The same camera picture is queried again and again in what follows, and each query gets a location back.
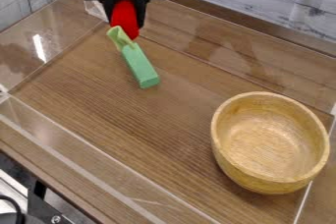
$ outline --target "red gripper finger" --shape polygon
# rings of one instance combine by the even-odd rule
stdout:
[[[138,37],[135,10],[129,0],[121,0],[114,5],[110,20],[110,27],[113,26],[121,26],[130,39]]]

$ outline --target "bowl rim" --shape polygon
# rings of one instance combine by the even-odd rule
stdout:
[[[261,96],[271,96],[271,97],[278,97],[279,99],[290,102],[294,104],[294,106],[297,106],[297,108],[299,108],[306,114],[307,116],[311,118],[311,120],[315,123],[315,127],[318,128],[321,134],[322,134],[322,141],[323,141],[323,150],[322,150],[322,154],[321,157],[317,161],[317,163],[314,164],[314,166],[311,167],[311,169],[303,173],[302,175],[297,176],[297,177],[283,177],[283,178],[274,178],[271,176],[255,173],[253,171],[250,171],[249,169],[246,169],[243,166],[238,165],[230,158],[229,156],[226,156],[222,152],[222,149],[219,148],[218,145],[218,137],[215,134],[215,123],[217,123],[217,117],[222,111],[222,109],[231,103],[231,101],[238,100],[243,97],[247,96],[254,96],[254,95],[261,95]],[[323,128],[323,125],[321,124],[317,116],[313,114],[313,112],[295,100],[287,98],[283,95],[275,94],[275,93],[270,93],[266,91],[251,91],[251,92],[245,92],[241,94],[237,94],[234,96],[231,96],[229,99],[226,99],[221,105],[217,107],[213,116],[211,116],[211,120],[210,120],[210,138],[211,138],[211,143],[214,145],[214,148],[217,149],[221,158],[223,158],[226,160],[226,162],[230,164],[230,166],[233,166],[239,172],[242,172],[243,174],[261,179],[263,181],[269,181],[269,182],[275,182],[275,183],[295,183],[299,181],[305,181],[310,178],[313,178],[315,176],[315,174],[319,172],[319,170],[322,169],[323,165],[326,164],[327,161],[327,157],[329,157],[329,136],[326,133],[326,130]]]

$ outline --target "cable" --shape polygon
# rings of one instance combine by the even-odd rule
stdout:
[[[1,199],[9,201],[13,204],[14,208],[15,208],[15,224],[23,224],[23,215],[22,215],[21,209],[19,209],[19,205],[7,196],[0,195],[0,200]]]

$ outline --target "wooden bowl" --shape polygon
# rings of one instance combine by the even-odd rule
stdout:
[[[326,163],[329,139],[317,117],[298,102],[269,92],[227,99],[213,114],[210,136],[221,170],[259,194],[301,189]]]

